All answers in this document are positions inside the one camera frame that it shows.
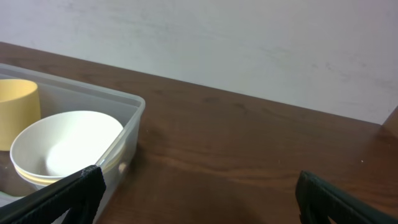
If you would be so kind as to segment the clear plastic container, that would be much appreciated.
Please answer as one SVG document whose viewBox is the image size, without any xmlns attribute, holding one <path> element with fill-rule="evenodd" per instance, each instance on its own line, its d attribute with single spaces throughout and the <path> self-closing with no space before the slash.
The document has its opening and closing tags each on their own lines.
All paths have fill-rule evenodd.
<svg viewBox="0 0 398 224">
<path fill-rule="evenodd" d="M 139 123 L 145 109 L 144 99 L 130 93 L 5 64 L 1 65 L 1 78 L 30 80 L 38 85 L 41 119 L 69 111 L 96 111 L 117 119 L 122 124 L 123 130 L 94 165 L 103 170 L 118 150 L 125 146 L 126 151 L 122 161 L 129 166 L 136 152 Z M 26 195 L 40 190 L 17 174 L 10 155 L 2 157 L 2 166 L 10 167 L 10 170 L 2 176 L 3 183 L 8 184 L 2 192 L 16 197 L 17 194 Z M 106 185 L 95 220 L 99 219 L 126 175 L 126 171 L 115 182 Z"/>
</svg>

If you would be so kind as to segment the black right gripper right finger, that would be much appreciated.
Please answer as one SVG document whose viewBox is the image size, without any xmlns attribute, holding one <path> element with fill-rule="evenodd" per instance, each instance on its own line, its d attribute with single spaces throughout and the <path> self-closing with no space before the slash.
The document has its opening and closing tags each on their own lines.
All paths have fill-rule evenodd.
<svg viewBox="0 0 398 224">
<path fill-rule="evenodd" d="M 396 218 L 370 207 L 309 171 L 301 171 L 295 197 L 302 224 L 397 224 Z"/>
</svg>

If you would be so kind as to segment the yellow plastic cup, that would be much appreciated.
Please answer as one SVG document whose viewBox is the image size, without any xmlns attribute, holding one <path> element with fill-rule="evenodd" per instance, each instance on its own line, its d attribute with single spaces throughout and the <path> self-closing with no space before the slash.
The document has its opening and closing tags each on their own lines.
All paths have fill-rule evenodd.
<svg viewBox="0 0 398 224">
<path fill-rule="evenodd" d="M 15 138 L 40 119 L 39 87 L 23 79 L 1 79 L 1 151 L 10 151 Z"/>
</svg>

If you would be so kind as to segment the white plastic bowl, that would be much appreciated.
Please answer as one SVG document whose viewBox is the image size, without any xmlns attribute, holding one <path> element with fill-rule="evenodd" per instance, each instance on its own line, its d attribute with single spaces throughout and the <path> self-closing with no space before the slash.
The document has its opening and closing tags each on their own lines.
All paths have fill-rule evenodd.
<svg viewBox="0 0 398 224">
<path fill-rule="evenodd" d="M 122 132 L 122 124 L 96 111 L 69 111 L 25 128 L 11 146 L 14 167 L 38 178 L 64 178 L 95 164 Z"/>
</svg>

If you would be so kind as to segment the yellow plastic bowl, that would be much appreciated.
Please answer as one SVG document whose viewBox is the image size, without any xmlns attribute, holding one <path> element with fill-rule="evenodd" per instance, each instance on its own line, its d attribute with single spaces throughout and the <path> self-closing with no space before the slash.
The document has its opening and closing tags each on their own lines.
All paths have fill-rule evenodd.
<svg viewBox="0 0 398 224">
<path fill-rule="evenodd" d="M 125 154 L 125 151 L 126 151 L 125 146 L 120 148 L 118 150 L 118 153 L 107 163 L 107 165 L 102 170 L 106 185 L 110 185 L 113 182 L 115 182 L 116 179 L 120 178 L 121 174 L 119 173 L 118 167 L 120 163 L 123 163 L 122 158 Z M 60 180 L 60 178 L 44 179 L 44 178 L 33 177 L 23 172 L 17 167 L 14 168 L 18 175 L 20 175 L 24 180 L 30 182 L 31 184 L 36 185 L 38 189 L 41 189 L 42 187 L 48 186 Z"/>
</svg>

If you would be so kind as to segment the mint green plastic spoon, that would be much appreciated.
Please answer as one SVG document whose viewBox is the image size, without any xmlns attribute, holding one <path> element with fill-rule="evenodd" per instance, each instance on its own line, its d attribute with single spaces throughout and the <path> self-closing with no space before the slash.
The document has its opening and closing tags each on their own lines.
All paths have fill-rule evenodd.
<svg viewBox="0 0 398 224">
<path fill-rule="evenodd" d="M 15 197 L 8 195 L 4 192 L 0 192 L 0 207 L 6 206 L 12 202 L 15 202 L 19 199 L 22 199 L 23 197 Z"/>
</svg>

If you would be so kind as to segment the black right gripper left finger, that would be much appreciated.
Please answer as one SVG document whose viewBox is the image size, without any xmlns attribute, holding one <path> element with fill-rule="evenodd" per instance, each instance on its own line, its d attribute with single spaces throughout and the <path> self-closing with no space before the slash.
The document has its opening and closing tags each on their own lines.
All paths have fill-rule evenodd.
<svg viewBox="0 0 398 224">
<path fill-rule="evenodd" d="M 91 165 L 26 197 L 1 207 L 1 224 L 93 223 L 106 184 L 100 167 Z"/>
</svg>

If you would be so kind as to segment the pink plastic fork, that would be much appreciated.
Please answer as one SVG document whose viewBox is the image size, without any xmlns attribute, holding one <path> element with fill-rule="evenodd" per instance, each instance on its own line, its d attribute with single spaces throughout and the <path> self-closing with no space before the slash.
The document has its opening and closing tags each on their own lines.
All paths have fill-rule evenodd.
<svg viewBox="0 0 398 224">
<path fill-rule="evenodd" d="M 125 162 L 120 163 L 120 165 L 118 167 L 120 174 L 123 174 L 127 169 L 128 169 L 128 165 Z"/>
</svg>

